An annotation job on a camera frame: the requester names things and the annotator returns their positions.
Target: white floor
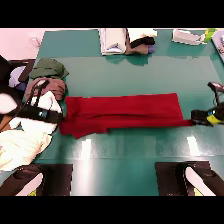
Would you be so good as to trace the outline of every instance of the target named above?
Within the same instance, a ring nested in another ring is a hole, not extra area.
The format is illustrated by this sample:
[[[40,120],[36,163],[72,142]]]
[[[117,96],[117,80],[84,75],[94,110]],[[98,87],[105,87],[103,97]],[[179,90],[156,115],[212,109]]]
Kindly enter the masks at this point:
[[[88,29],[98,28],[0,28],[0,54],[7,60],[36,58],[38,47],[33,45],[31,37],[35,36],[41,42],[45,31]],[[180,29],[205,30],[205,28]]]

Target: yellow-green label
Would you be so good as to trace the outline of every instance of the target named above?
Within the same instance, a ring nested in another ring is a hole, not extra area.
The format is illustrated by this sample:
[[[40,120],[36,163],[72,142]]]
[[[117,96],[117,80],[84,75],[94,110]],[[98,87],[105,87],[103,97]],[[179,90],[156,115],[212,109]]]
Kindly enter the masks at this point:
[[[211,123],[211,124],[218,124],[220,123],[221,121],[218,120],[213,114],[212,115],[209,115],[207,117],[207,120]]]

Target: green bottle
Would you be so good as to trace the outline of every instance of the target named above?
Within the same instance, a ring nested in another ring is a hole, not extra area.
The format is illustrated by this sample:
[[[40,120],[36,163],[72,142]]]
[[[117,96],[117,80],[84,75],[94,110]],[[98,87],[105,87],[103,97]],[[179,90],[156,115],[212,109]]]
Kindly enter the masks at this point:
[[[216,28],[207,28],[205,30],[204,43],[208,43],[208,41],[212,39],[212,36],[214,35],[216,30],[217,30]]]

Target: red towel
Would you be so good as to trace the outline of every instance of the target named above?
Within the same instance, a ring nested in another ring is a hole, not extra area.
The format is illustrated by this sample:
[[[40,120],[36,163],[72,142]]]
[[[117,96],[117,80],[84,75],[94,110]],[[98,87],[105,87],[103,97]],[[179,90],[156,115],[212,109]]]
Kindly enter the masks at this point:
[[[176,93],[121,97],[66,97],[61,134],[75,138],[109,128],[192,126],[183,120]]]

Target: teal table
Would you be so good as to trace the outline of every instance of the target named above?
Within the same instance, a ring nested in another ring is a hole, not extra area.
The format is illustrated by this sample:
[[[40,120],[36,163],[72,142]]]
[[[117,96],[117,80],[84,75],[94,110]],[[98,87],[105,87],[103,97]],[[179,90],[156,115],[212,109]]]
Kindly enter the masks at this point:
[[[36,63],[42,57],[62,62],[70,73],[65,80],[69,96],[176,92],[185,119],[193,109],[211,108],[214,94],[207,83],[224,83],[212,42],[174,43],[172,30],[158,30],[155,40],[152,56],[102,57],[96,30],[46,32]],[[190,160],[210,161],[224,179],[222,126],[115,129],[78,140],[57,130],[34,163],[73,163],[71,195],[158,195],[155,162]]]

